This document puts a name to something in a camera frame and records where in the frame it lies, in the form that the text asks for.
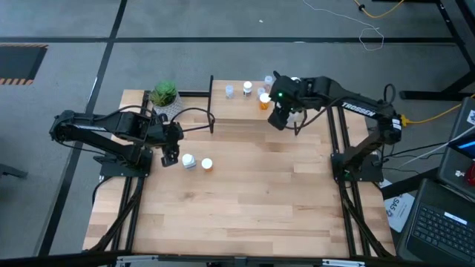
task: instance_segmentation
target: wooden tabletop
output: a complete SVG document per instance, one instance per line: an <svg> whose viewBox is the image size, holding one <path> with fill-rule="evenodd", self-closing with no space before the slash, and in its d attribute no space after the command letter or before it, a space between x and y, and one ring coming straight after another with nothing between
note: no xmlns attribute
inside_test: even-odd
<svg viewBox="0 0 475 267"><path fill-rule="evenodd" d="M225 86L233 84L237 90L242 83L214 81L214 133L191 131L180 141L180 153L193 154L196 169L187 171L181 162L164 168L160 151L155 151L143 189L133 252L348 257L340 196L330 166L327 116L299 136L278 131L266 122L272 110L258 110L257 96L243 99L236 93L234 99L226 99ZM142 90L125 90L121 106L140 105L143 94ZM206 109L208 99L183 97L183 101L186 107ZM345 114L350 141L357 144L367 136L364 117ZM184 129L208 123L199 111L186 112L178 121ZM214 163L209 173L200 167L206 157ZM115 220L123 185L124 178L117 177L98 190L84 248L95 245ZM365 221L394 253L379 190L365 182L359 188ZM120 248L125 246L127 229L128 222ZM353 230L359 243L356 224ZM360 244L357 250L361 253Z"/></svg>

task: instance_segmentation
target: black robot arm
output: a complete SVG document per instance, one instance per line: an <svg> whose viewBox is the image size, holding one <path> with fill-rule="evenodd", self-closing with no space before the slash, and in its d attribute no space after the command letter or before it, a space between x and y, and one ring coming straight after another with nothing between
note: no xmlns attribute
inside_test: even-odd
<svg viewBox="0 0 475 267"><path fill-rule="evenodd" d="M278 130L283 130L290 113L301 112L309 109L319 111L322 108L341 106L344 109L359 113L375 119L377 126L363 142L356 147L349 147L344 154L333 155L334 169L337 165L338 173L345 172L343 177L348 180L374 180L381 181L381 175L374 173L363 174L362 166L374 165L377 156L371 153L384 144L393 145L401 140L401 121L393 106L383 100L373 100L358 93L343 89L339 83L327 78L303 78L293 80L288 76L276 77L269 94L275 102L275 108L268 122Z"/></svg>
<svg viewBox="0 0 475 267"><path fill-rule="evenodd" d="M167 121L165 114L158 116L153 113L149 117L130 111L120 112L124 109L105 116L63 111L55 117L50 129L51 138L59 143L83 142L105 151L105 156L94 157L102 164L101 175L104 176L147 176L152 156L150 147L162 148L163 166L177 163L178 141L183 139L180 124L164 124ZM131 144L122 145L97 132L111 133Z"/></svg>

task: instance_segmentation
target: paper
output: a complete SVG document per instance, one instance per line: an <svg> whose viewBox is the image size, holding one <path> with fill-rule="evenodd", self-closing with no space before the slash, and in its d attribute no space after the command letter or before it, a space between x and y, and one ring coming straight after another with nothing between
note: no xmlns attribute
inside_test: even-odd
<svg viewBox="0 0 475 267"><path fill-rule="evenodd" d="M470 111L470 114L468 114L467 122L470 122L471 124L475 125L475 111Z"/></svg>
<svg viewBox="0 0 475 267"><path fill-rule="evenodd" d="M383 188L391 184L391 182L384 179L383 182L379 183L379 187ZM402 231L407 217L409 217L410 208L413 206L413 203L414 197L408 193L384 201L389 226L394 229L394 231L399 233Z"/></svg>

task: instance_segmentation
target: floor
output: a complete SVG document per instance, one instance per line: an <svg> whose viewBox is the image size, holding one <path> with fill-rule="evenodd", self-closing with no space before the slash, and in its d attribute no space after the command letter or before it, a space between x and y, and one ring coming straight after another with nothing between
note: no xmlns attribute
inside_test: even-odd
<svg viewBox="0 0 475 267"><path fill-rule="evenodd" d="M352 1L307 2L374 24L386 37L450 36L434 4L403 4L384 19L372 20ZM473 58L474 37L453 1L443 2ZM9 36L109 37L119 5L120 0L0 0L0 42ZM392 5L367 1L372 13ZM358 22L314 11L300 0L134 0L126 5L117 37L358 37L363 28ZM370 31L366 34L376 37ZM104 42L73 39L48 45L32 85L0 85L0 107L7 111L0 113L4 126L0 162L29 172L26 179L0 180L0 258L38 253L70 155L68 148L51 142L48 130L53 116L63 110L84 111L106 50ZM116 43L99 81L94 113L117 109L124 89L149 90L162 79L175 80L180 90L207 90L210 75L253 80L273 70L289 76L329 76L349 90L379 99L389 82L398 90L441 90L465 74L468 66L451 44L386 44L370 52L359 43ZM412 120L455 104L399 97L394 102L396 110ZM447 140L455 115L405 128L395 151ZM405 159L392 159L387 167L397 167ZM405 169L424 171L439 161L434 156ZM81 153L51 254L81 250L98 173L92 156ZM390 181L411 175L385 172Z"/></svg>

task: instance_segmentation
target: laptop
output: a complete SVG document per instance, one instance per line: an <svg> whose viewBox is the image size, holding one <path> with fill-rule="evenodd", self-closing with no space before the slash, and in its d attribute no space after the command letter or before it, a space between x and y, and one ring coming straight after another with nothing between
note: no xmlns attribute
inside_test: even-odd
<svg viewBox="0 0 475 267"><path fill-rule="evenodd" d="M424 179L409 220L404 229L405 248L419 260L446 266L475 266L474 203Z"/></svg>

